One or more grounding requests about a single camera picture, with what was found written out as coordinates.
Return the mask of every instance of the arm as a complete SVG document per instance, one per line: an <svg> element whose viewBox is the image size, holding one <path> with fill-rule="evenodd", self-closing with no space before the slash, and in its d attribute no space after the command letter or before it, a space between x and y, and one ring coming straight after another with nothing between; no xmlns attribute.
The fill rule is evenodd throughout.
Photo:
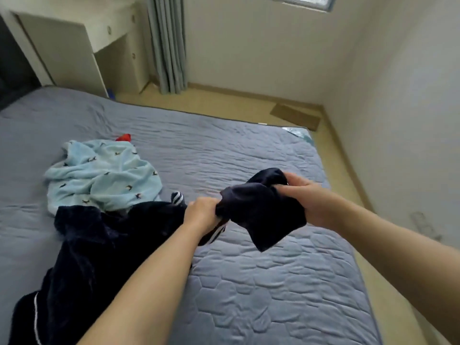
<svg viewBox="0 0 460 345"><path fill-rule="evenodd" d="M460 252L293 173L278 191L296 198L312 225L336 231L452 344L460 341Z"/></svg>
<svg viewBox="0 0 460 345"><path fill-rule="evenodd" d="M200 239L218 224L217 199L198 198L184 223L130 277L78 345L164 344Z"/></svg>

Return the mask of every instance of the wall outlet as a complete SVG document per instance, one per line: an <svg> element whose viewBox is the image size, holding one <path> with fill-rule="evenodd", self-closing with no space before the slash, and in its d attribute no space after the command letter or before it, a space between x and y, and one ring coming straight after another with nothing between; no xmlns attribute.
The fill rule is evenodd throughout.
<svg viewBox="0 0 460 345"><path fill-rule="evenodd" d="M410 218L414 223L417 231L420 232L422 235L425 235L433 240L440 241L443 237L439 232L434 230L433 225L431 225L428 220L426 220L425 214L422 212L414 212L410 214Z"/></svg>

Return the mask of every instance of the person's right arm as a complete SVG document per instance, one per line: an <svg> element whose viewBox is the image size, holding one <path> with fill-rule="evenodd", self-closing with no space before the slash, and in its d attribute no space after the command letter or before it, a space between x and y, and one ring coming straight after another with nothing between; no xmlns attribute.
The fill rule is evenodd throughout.
<svg viewBox="0 0 460 345"><path fill-rule="evenodd" d="M307 222L345 238L452 344L460 344L460 252L394 225L293 173L281 194L297 199Z"/></svg>

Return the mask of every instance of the light blue blanket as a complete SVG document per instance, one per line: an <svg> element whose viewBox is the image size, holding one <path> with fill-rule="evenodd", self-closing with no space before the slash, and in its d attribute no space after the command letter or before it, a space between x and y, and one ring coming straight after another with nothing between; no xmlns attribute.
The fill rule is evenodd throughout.
<svg viewBox="0 0 460 345"><path fill-rule="evenodd" d="M116 211L136 203L159 200L161 180L153 166L140 159L130 142L91 140L64 143L67 157L45 173L50 181L48 210L59 206L95 206Z"/></svg>

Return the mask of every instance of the red object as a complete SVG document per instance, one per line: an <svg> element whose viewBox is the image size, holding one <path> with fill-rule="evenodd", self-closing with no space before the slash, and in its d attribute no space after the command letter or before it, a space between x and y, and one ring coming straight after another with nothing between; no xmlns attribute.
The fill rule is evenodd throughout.
<svg viewBox="0 0 460 345"><path fill-rule="evenodd" d="M131 134L123 134L121 137L118 137L116 142L130 142L131 141Z"/></svg>

